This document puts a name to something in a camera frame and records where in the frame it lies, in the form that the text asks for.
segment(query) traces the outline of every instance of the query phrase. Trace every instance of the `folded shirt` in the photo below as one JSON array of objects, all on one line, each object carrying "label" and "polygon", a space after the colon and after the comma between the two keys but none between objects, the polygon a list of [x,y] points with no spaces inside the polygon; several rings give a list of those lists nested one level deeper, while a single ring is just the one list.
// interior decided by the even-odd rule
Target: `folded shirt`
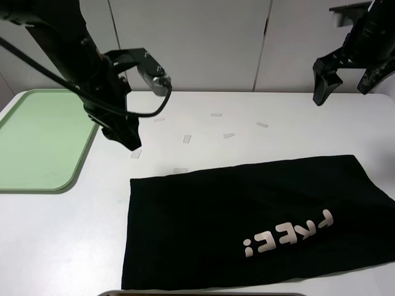
[{"label": "folded shirt", "polygon": [[122,289],[271,284],[395,260],[395,201],[351,155],[130,184]]}]

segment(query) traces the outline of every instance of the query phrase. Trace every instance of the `light green tray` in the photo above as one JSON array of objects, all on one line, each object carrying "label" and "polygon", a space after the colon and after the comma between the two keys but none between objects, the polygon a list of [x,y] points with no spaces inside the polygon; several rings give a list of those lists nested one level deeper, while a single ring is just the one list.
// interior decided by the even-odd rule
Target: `light green tray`
[{"label": "light green tray", "polygon": [[0,121],[0,193],[70,189],[97,130],[76,94],[26,92]]}]

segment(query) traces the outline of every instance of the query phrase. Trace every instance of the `robotic arm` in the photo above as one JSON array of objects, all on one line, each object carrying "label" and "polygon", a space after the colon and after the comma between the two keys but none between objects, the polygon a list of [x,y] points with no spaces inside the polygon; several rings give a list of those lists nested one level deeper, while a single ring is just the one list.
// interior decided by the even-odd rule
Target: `robotic arm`
[{"label": "robotic arm", "polygon": [[339,68],[366,69],[358,84],[362,94],[395,71],[395,1],[376,0],[330,10],[354,26],[341,48],[314,63],[313,100],[318,106],[343,83],[336,74]]},{"label": "robotic arm", "polygon": [[[165,107],[171,79],[144,48],[101,54],[86,29],[78,0],[1,0],[0,19],[25,25],[29,34],[67,81],[36,64],[0,38],[0,45],[61,85],[77,93],[90,119],[99,123],[107,139],[130,150],[141,146],[138,117],[152,117]],[[164,103],[150,114],[127,112],[130,85],[119,74],[137,67],[138,72]]]},{"label": "robotic arm", "polygon": [[[335,7],[333,12],[351,20],[354,26],[343,46],[314,63],[314,102],[322,105],[343,83],[339,68],[364,68],[358,90],[366,94],[395,71],[395,1],[376,0]],[[138,117],[151,117],[165,107],[172,91],[165,70],[143,48],[101,54],[90,37],[78,0],[1,0],[0,19],[25,25],[68,82],[55,76],[0,38],[0,45],[51,79],[77,93],[88,116],[103,126],[111,140],[130,150],[141,146]],[[137,67],[149,87],[165,96],[151,114],[128,112],[128,81],[119,74]]]}]

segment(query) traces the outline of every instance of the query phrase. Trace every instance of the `cable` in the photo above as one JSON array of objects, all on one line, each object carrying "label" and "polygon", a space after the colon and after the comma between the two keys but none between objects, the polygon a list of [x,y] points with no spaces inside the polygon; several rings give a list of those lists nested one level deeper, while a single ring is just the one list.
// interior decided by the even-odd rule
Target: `cable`
[{"label": "cable", "polygon": [[85,99],[87,99],[90,103],[92,103],[96,107],[106,110],[110,113],[117,114],[117,115],[121,115],[121,116],[129,115],[129,116],[143,117],[143,118],[154,117],[154,116],[160,114],[161,111],[163,111],[163,109],[165,108],[168,100],[170,99],[170,95],[172,93],[173,88],[172,88],[172,85],[169,84],[169,85],[167,85],[167,94],[165,96],[165,99],[164,99],[162,105],[160,105],[160,107],[153,113],[129,112],[124,109],[114,107],[113,105],[110,105],[108,103],[102,102],[101,100],[91,96],[90,94],[87,94],[86,92],[81,91],[74,84],[69,83],[68,81],[65,81],[64,79],[57,76],[53,72],[49,71],[47,68],[40,65],[38,62],[36,62],[32,58],[30,58],[28,55],[24,54],[22,51],[17,49],[15,46],[13,46],[11,43],[9,43],[7,40],[3,39],[2,37],[0,37],[0,45],[2,47],[4,47],[5,49],[7,49],[9,52],[11,52],[13,55],[18,57],[22,61],[24,61],[26,64],[28,64],[29,66],[34,68],[35,70],[39,71],[41,74],[47,76],[49,79],[55,81],[56,83],[59,83],[61,86],[67,88],[68,90],[72,91],[73,93],[78,94],[81,97],[84,97]]}]

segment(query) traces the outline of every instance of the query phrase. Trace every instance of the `white tabletop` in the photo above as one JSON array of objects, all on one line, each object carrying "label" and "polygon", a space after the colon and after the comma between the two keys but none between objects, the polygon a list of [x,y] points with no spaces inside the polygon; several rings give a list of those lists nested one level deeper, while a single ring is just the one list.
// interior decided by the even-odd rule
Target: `white tabletop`
[{"label": "white tabletop", "polygon": [[[151,97],[133,92],[129,106],[148,105]],[[354,154],[372,181],[395,197],[395,102],[386,96],[333,94],[316,107],[311,94],[175,92],[158,117],[165,120],[141,120],[139,159],[99,132],[70,191],[0,194],[1,295],[97,296],[119,289],[130,178],[169,175],[174,168]],[[235,136],[223,138],[230,133]],[[189,144],[183,143],[186,134],[192,135]],[[394,274],[392,263],[231,291],[392,296]]]}]

